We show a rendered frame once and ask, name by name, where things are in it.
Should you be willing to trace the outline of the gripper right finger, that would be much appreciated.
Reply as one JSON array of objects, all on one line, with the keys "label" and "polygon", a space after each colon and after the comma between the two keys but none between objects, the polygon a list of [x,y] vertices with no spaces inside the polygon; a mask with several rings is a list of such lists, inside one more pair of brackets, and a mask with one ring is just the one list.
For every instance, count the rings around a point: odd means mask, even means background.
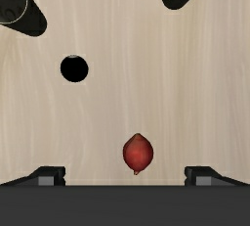
[{"label": "gripper right finger", "polygon": [[247,186],[238,180],[222,176],[210,166],[186,166],[186,186]]}]

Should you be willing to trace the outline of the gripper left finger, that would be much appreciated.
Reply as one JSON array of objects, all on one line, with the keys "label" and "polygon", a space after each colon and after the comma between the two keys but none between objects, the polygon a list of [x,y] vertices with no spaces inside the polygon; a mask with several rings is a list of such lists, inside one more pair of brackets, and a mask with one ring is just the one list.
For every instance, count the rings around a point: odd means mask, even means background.
[{"label": "gripper left finger", "polygon": [[64,166],[40,166],[28,176],[3,183],[3,186],[64,186],[64,176]]}]

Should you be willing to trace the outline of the red onion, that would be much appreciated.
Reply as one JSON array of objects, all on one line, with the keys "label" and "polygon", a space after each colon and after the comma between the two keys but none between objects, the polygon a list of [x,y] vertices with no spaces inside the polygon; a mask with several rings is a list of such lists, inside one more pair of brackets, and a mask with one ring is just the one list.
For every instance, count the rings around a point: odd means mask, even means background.
[{"label": "red onion", "polygon": [[153,160],[153,147],[142,134],[133,135],[123,147],[125,163],[138,175],[145,170]]}]

